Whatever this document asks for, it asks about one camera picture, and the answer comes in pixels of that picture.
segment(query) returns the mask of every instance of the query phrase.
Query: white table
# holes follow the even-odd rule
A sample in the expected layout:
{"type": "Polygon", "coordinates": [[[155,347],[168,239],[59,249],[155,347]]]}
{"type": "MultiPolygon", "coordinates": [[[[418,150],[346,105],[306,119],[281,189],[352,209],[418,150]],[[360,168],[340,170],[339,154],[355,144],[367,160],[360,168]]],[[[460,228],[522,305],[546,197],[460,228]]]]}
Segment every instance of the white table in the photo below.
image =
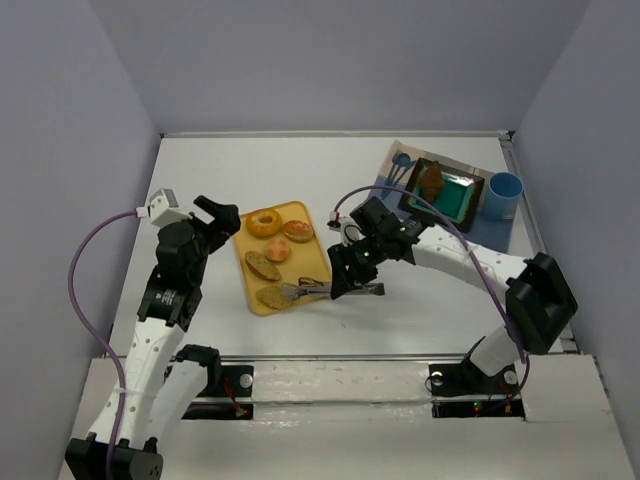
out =
{"type": "MultiPolygon", "coordinates": [[[[526,422],[433,419],[427,367],[256,362],[255,420],[180,422],[162,439],[162,480],[634,478],[591,357],[533,357],[526,422]]],[[[72,436],[84,438],[115,378],[93,360],[72,436]]],[[[66,464],[59,480],[72,480],[66,464]]]]}
{"type": "MultiPolygon", "coordinates": [[[[149,193],[172,188],[187,209],[202,194],[241,212],[300,200],[326,249],[339,241],[325,226],[329,211],[345,193],[374,181],[396,139],[490,171],[507,169],[492,137],[171,138],[162,141],[149,193]]],[[[343,212],[364,198],[351,199],[343,212]]],[[[141,223],[111,335],[120,355],[129,350],[155,265],[156,234],[141,223]]],[[[532,255],[520,212],[509,253],[532,255]]],[[[204,298],[184,343],[211,345],[225,356],[451,354],[466,352],[501,322],[486,293],[441,273],[386,262],[378,279],[385,297],[343,297],[258,317],[248,309],[229,242],[209,259],[204,298]]]]}

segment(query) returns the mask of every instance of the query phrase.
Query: blue cup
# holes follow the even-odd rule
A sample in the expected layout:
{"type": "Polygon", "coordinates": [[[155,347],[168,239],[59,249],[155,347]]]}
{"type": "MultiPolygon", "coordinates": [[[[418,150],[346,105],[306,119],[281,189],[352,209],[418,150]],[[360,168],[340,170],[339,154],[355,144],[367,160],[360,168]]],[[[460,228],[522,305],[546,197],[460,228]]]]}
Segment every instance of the blue cup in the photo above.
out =
{"type": "Polygon", "coordinates": [[[480,213],[490,220],[500,220],[511,213],[522,195],[522,180],[507,172],[499,172],[491,177],[484,194],[480,213]]]}

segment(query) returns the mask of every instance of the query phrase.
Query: screw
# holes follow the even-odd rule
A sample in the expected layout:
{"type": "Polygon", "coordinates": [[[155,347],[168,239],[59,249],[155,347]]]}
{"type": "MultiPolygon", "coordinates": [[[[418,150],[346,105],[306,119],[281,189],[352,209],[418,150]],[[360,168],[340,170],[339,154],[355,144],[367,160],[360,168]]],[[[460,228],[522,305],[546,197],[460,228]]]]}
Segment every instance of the screw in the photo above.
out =
{"type": "Polygon", "coordinates": [[[509,385],[515,385],[518,383],[518,375],[516,375],[516,372],[511,370],[504,372],[504,381],[509,385]]]}
{"type": "Polygon", "coordinates": [[[431,374],[430,380],[434,386],[440,387],[444,383],[444,381],[442,380],[442,372],[433,372],[431,374]]]}
{"type": "Polygon", "coordinates": [[[251,375],[248,373],[240,375],[240,386],[242,388],[249,388],[251,385],[253,385],[253,377],[251,375]]]}

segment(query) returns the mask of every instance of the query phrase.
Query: green plate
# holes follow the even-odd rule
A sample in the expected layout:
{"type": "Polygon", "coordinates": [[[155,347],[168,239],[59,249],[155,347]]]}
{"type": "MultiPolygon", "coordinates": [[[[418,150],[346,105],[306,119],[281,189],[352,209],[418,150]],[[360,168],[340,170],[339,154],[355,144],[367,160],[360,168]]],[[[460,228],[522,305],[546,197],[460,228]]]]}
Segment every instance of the green plate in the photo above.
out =
{"type": "MultiPolygon", "coordinates": [[[[418,160],[405,190],[422,197],[422,191],[417,185],[418,178],[432,163],[431,160],[424,158],[418,160]]],[[[440,166],[442,168],[444,187],[434,200],[433,206],[447,217],[458,230],[466,233],[471,230],[471,225],[478,209],[484,178],[447,165],[441,164],[440,166]]],[[[413,213],[418,218],[443,223],[436,215],[431,213],[429,208],[406,195],[402,196],[398,207],[405,212],[413,213]]]]}

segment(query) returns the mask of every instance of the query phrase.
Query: food item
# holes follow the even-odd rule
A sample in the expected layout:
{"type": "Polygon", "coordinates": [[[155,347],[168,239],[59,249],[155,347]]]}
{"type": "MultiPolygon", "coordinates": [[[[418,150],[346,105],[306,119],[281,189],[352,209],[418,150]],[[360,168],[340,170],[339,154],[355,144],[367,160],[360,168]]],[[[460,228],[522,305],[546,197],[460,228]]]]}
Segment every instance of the food item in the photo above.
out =
{"type": "Polygon", "coordinates": [[[278,286],[266,287],[256,292],[256,298],[259,302],[275,310],[284,310],[293,307],[293,302],[282,294],[282,290],[278,286]]]}
{"type": "Polygon", "coordinates": [[[433,162],[427,167],[418,179],[418,186],[422,191],[422,197],[427,202],[433,203],[444,188],[444,178],[442,178],[442,168],[439,162],[433,162]]]}
{"type": "Polygon", "coordinates": [[[249,270],[263,280],[277,282],[282,279],[282,275],[280,275],[276,266],[267,260],[267,257],[262,255],[260,252],[247,252],[244,255],[244,261],[247,263],[249,270]]]}
{"type": "Polygon", "coordinates": [[[282,238],[272,238],[264,247],[264,256],[272,262],[284,262],[291,255],[291,247],[282,238]]]}
{"type": "Polygon", "coordinates": [[[300,220],[291,220],[282,226],[282,233],[294,242],[308,242],[313,238],[313,227],[300,220]]]}
{"type": "Polygon", "coordinates": [[[247,230],[254,237],[270,237],[278,233],[282,217],[273,208],[263,208],[247,215],[247,230]]]}

